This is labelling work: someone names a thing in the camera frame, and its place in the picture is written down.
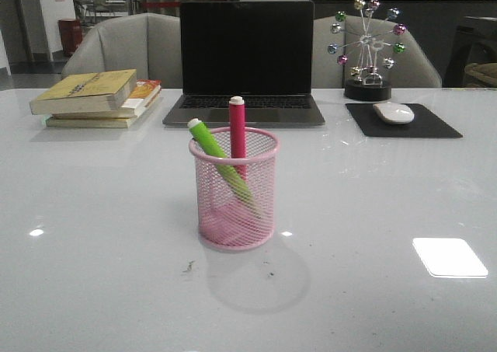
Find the gray chair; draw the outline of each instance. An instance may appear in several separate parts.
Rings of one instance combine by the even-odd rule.
[[[392,30],[395,23],[381,19],[372,19],[370,30],[375,34],[386,33]],[[353,65],[358,53],[351,56],[351,61],[343,67],[336,63],[336,58],[343,54],[339,49],[337,54],[328,53],[329,44],[350,44],[359,39],[363,34],[363,23],[359,16],[347,15],[345,30],[347,33],[332,34],[330,27],[336,23],[335,17],[316,19],[314,22],[314,53],[312,61],[312,87],[313,88],[342,88],[345,79],[350,76],[349,68]],[[390,70],[380,67],[382,77],[388,80],[394,88],[439,88],[442,79],[433,67],[421,47],[416,43],[409,31],[400,36],[406,46],[405,51],[393,56],[394,67]],[[394,43],[397,37],[390,33],[381,38],[388,43]]]
[[[138,78],[182,87],[179,18],[144,13],[105,20],[83,38],[62,78],[86,72],[137,69]]]

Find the white marker cap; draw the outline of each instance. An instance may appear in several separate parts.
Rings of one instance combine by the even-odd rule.
[[[234,96],[230,99],[230,105],[245,105],[245,101],[240,96]]]
[[[187,124],[188,129],[195,127],[198,123],[202,123],[202,120],[199,120],[197,118],[190,120]]]

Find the pen holder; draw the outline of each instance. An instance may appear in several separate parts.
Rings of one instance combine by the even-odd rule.
[[[211,131],[226,154],[229,127]],[[218,249],[243,250],[262,245],[274,232],[274,170],[278,139],[268,131],[246,128],[246,158],[216,158],[192,139],[195,157],[199,232]]]

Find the office chair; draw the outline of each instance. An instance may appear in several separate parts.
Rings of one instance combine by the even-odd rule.
[[[93,12],[93,17],[96,23],[96,15],[100,14],[100,20],[102,20],[102,14],[107,13],[112,16],[116,16],[116,13],[110,8],[106,1],[107,0],[92,0],[93,3],[86,6],[86,12]]]
[[[138,78],[161,80],[163,88],[181,88],[179,41],[179,18],[174,16],[143,13],[104,20],[83,38],[62,78],[136,68]]]
[[[349,69],[352,62],[357,59],[358,53],[354,53],[350,62],[345,67],[336,63],[336,58],[343,54],[343,49],[339,49],[336,54],[328,53],[329,44],[350,44],[357,41],[363,33],[363,21],[359,16],[347,15],[344,28],[350,33],[332,34],[330,27],[336,23],[335,17],[316,19],[314,22],[314,45],[312,61],[312,87],[313,88],[342,88],[344,81],[350,78]],[[382,19],[372,19],[370,29],[375,34],[386,33],[393,29],[395,23]],[[382,40],[394,44],[397,37],[392,33],[381,37]],[[439,88],[442,86],[442,79],[438,71],[433,67],[421,47],[415,41],[409,31],[400,36],[401,42],[406,46],[405,51],[395,54],[394,67],[390,70],[380,67],[380,74],[383,79],[389,81],[393,88]],[[391,51],[385,51],[389,57]]]

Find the stack of books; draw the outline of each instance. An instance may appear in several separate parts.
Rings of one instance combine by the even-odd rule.
[[[159,80],[136,70],[70,75],[30,102],[32,114],[49,114],[47,127],[128,128],[157,100]]]

